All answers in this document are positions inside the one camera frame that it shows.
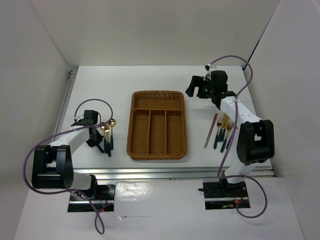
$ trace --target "cutlery tray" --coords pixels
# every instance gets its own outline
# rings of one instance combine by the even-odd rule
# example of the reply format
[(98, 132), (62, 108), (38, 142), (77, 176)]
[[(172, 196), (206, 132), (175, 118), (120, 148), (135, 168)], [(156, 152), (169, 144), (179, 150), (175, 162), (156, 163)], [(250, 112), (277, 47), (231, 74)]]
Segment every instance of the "cutlery tray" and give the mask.
[(137, 91), (132, 95), (126, 152), (133, 160), (177, 160), (187, 154), (181, 92)]

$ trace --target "wooden chopstick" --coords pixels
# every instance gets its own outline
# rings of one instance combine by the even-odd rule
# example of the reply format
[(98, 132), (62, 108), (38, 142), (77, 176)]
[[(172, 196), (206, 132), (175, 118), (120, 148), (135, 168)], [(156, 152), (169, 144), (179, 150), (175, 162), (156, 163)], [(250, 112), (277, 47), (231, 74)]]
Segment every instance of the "wooden chopstick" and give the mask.
[(217, 117), (218, 117), (218, 113), (216, 113), (216, 114), (214, 115), (214, 118), (213, 118), (213, 121), (212, 121), (210, 130), (209, 130), (208, 136), (206, 137), (206, 141), (205, 141), (205, 143), (204, 143), (204, 147), (203, 147), (204, 149), (206, 149), (207, 146), (208, 146), (208, 143), (209, 143), (209, 140), (210, 140), (212, 131), (213, 131), (214, 127), (215, 127), (215, 123), (216, 123)]

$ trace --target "utensil handle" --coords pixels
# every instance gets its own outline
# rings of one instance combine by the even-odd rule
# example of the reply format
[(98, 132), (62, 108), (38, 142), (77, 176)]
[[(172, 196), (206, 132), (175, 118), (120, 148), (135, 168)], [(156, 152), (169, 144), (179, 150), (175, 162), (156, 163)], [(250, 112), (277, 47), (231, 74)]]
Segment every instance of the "utensil handle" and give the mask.
[(228, 141), (228, 144), (226, 145), (226, 148), (229, 148), (230, 139), (231, 139), (231, 137), (229, 138), (229, 141)]
[(219, 132), (219, 136), (218, 136), (218, 142), (220, 142), (220, 140), (221, 140), (221, 137), (222, 137), (222, 128), (220, 129), (220, 132)]
[(108, 145), (107, 145), (106, 139), (103, 140), (103, 145), (104, 145), (104, 153), (107, 154), (108, 153)]
[(220, 150), (221, 153), (224, 152), (226, 144), (227, 144), (227, 139), (225, 139), (225, 140), (223, 141), (223, 144), (222, 144), (222, 147), (221, 147), (221, 150)]
[(214, 140), (213, 149), (217, 149), (218, 138), (219, 138), (218, 134), (217, 134), (217, 135), (215, 135), (215, 140)]
[(104, 151), (99, 145), (97, 145), (96, 147), (99, 149), (99, 151), (100, 151), (102, 154), (105, 153), (105, 151)]
[(107, 143), (108, 157), (111, 157), (110, 142)]
[(111, 135), (110, 137), (110, 149), (113, 150), (114, 149), (114, 136)]
[(224, 139), (225, 139), (225, 134), (226, 134), (226, 129), (224, 128), (224, 129), (223, 129), (222, 136), (221, 136), (221, 138), (220, 138), (220, 142), (223, 142), (223, 141), (224, 141)]

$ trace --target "white panel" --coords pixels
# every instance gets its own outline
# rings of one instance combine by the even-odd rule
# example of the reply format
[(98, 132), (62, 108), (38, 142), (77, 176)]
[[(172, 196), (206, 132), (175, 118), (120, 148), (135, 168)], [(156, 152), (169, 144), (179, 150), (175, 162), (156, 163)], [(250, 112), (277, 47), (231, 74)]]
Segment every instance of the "white panel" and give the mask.
[(0, 233), (14, 237), (28, 190), (22, 163), (52, 134), (68, 80), (62, 57), (27, 0), (0, 1)]
[(274, 124), (274, 169), (285, 178), (305, 239), (318, 240), (319, 5), (282, 0), (250, 62), (255, 109)]
[(227, 54), (248, 59), (279, 0), (30, 2), (70, 65), (121, 66), (204, 65)]
[[(226, 71), (228, 86), (231, 91), (239, 91), (245, 84), (245, 76), (240, 66), (218, 66), (218, 70)], [(68, 130), (74, 122), (77, 106), (86, 99), (100, 98), (113, 107), (116, 126), (113, 129), (114, 150), (112, 157), (107, 157), (96, 147), (86, 143), (81, 145), (72, 155), (74, 168), (186, 168), (186, 167), (218, 167), (224, 156), (220, 152), (222, 143), (214, 150), (213, 145), (217, 132), (214, 127), (208, 147), (204, 149), (215, 113), (219, 110), (210, 99), (199, 99), (184, 94), (187, 124), (188, 154), (179, 160), (132, 160), (127, 154), (127, 137), (130, 118), (132, 94), (145, 90), (171, 90), (184, 93), (193, 75), (206, 74), (204, 66), (81, 66), (78, 70), (72, 94), (67, 106), (62, 130)], [(248, 89), (240, 95), (241, 102), (253, 113), (255, 109)], [(102, 120), (110, 117), (107, 105), (91, 101), (79, 109), (80, 116), (85, 109), (99, 111)], [(238, 161), (236, 144), (233, 144), (225, 166)], [(261, 166), (270, 166), (270, 161)]]
[[(93, 212), (67, 212), (68, 193), (48, 196), (30, 191), (15, 240), (303, 240), (283, 179), (259, 182), (269, 199), (265, 214), (256, 219), (243, 218), (235, 209), (205, 210), (203, 193), (197, 191), (201, 180), (147, 182), (142, 188), (130, 184), (128, 191), (117, 194), (140, 200), (123, 197), (115, 201), (114, 212), (101, 213), (104, 236), (95, 230)], [(264, 197), (253, 181), (246, 184), (251, 208), (241, 212), (254, 215), (263, 209)]]

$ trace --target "fork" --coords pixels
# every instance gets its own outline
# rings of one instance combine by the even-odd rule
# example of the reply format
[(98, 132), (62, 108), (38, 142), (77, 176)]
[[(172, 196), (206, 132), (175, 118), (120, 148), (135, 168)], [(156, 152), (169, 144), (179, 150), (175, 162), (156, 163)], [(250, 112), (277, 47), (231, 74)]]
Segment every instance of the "fork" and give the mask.
[(228, 135), (229, 135), (233, 125), (234, 125), (234, 123), (231, 121), (231, 122), (229, 122), (228, 127), (226, 128), (227, 134), (226, 134), (225, 140), (223, 141), (223, 144), (222, 144), (222, 147), (221, 147), (221, 150), (220, 150), (221, 153), (223, 153), (224, 150), (225, 150), (225, 147), (226, 147), (226, 144), (227, 144)]
[(215, 135), (215, 140), (214, 140), (214, 145), (213, 145), (214, 149), (217, 149), (219, 128), (222, 126), (222, 117), (219, 117), (218, 122), (216, 123), (216, 126), (218, 127), (218, 130), (216, 131), (216, 135)]

